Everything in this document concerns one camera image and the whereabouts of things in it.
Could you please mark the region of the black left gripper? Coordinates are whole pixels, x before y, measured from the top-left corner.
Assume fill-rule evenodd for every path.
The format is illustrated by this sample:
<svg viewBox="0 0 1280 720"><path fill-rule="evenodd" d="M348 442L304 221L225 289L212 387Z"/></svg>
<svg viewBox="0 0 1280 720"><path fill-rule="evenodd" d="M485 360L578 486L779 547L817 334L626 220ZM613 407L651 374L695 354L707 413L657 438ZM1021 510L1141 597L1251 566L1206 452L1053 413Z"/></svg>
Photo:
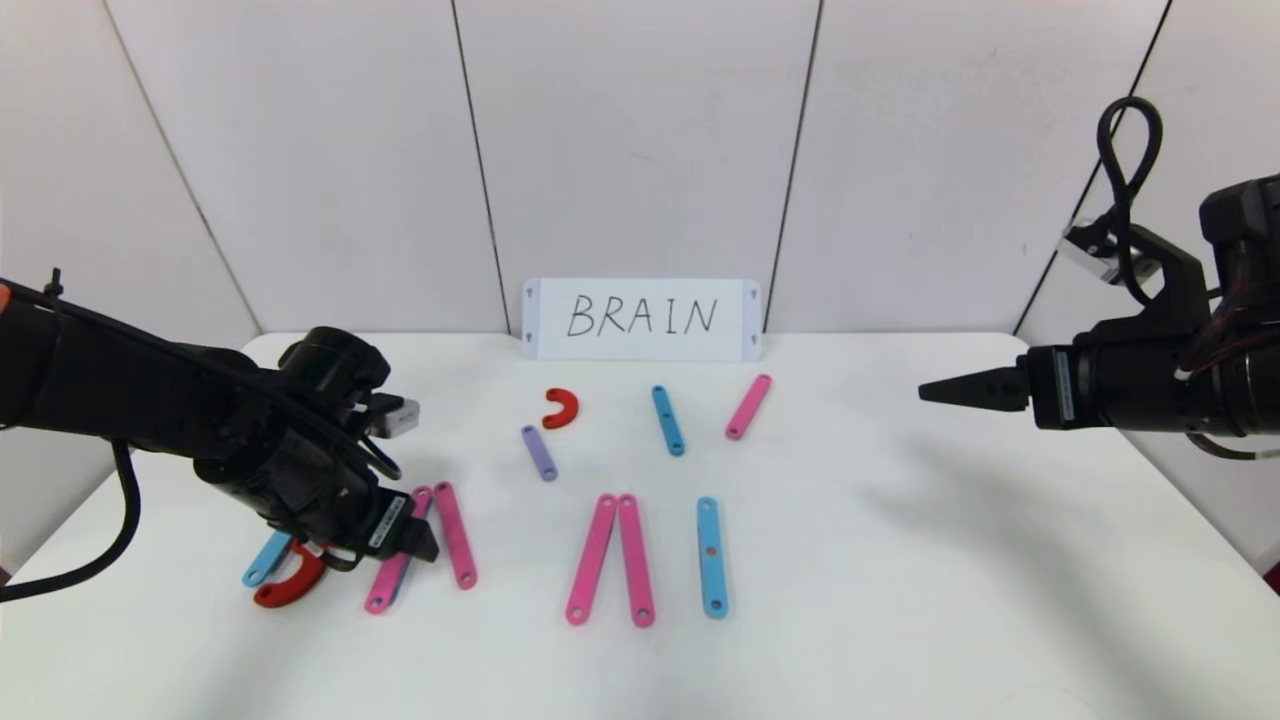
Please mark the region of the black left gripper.
<svg viewBox="0 0 1280 720"><path fill-rule="evenodd" d="M378 560L401 552L424 562L435 562L439 544L428 520L412 518L415 509L412 495L375 487L340 516L335 548Z"/></svg>

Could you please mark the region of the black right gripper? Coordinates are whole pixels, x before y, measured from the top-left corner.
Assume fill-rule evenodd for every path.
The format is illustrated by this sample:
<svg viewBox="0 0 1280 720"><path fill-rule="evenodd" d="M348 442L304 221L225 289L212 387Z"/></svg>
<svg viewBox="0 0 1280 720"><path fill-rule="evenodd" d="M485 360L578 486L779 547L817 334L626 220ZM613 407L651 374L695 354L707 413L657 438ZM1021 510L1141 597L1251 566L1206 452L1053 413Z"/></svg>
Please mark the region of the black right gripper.
<svg viewBox="0 0 1280 720"><path fill-rule="evenodd" d="M933 380L922 401L995 413L1030 406L1041 429L1208 433L1219 430L1219 401L1204 377L1178 380L1185 338L1079 336L1070 345L1036 346L1011 366Z"/></svg>

